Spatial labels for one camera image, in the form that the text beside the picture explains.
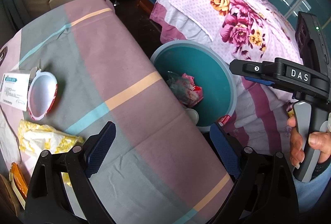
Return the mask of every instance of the black circular logo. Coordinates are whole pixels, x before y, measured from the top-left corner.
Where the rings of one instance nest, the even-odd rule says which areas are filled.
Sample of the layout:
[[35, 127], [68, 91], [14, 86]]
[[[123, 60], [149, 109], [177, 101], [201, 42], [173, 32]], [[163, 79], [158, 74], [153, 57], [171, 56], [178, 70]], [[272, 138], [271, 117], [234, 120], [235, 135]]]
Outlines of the black circular logo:
[[1, 52], [0, 52], [0, 66], [1, 64], [3, 63], [6, 55], [7, 55], [7, 52], [8, 52], [8, 48], [7, 47], [4, 47]]

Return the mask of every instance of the floral bedspread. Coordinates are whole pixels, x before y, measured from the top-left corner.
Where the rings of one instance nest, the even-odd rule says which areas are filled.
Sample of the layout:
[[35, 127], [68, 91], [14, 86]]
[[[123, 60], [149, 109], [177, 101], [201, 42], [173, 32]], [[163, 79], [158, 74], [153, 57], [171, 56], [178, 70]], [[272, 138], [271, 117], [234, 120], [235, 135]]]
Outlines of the floral bedspread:
[[292, 26], [267, 0], [169, 0], [211, 38], [211, 48], [233, 59], [302, 63]]

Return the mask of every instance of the wooden floor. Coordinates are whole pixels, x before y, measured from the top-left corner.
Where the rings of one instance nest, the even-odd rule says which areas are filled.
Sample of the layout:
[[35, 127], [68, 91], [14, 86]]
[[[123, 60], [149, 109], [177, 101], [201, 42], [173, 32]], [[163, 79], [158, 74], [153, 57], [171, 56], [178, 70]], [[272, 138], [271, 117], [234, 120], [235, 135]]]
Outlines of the wooden floor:
[[149, 19], [136, 0], [118, 0], [115, 7], [116, 15], [120, 18], [146, 55], [150, 58], [153, 52], [162, 45], [160, 41], [160, 25]]

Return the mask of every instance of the wooden bed frame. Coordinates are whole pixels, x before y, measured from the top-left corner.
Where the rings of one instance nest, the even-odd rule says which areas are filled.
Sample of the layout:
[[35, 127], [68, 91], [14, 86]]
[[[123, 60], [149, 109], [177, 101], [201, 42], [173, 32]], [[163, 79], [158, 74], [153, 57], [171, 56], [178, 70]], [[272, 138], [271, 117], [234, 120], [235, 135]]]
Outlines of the wooden bed frame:
[[149, 15], [154, 8], [154, 5], [148, 0], [137, 0], [137, 6], [140, 6]]

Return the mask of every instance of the denim sleeve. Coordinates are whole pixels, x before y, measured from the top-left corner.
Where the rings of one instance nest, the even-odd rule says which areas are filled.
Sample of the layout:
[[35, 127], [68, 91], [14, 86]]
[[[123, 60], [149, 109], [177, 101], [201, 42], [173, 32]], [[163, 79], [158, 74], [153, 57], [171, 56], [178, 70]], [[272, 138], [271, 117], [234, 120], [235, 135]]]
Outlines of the denim sleeve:
[[313, 208], [319, 197], [321, 197], [330, 178], [331, 165], [329, 165], [323, 173], [315, 177], [309, 183], [303, 183], [293, 177], [295, 189], [297, 190], [300, 213], [306, 212]]

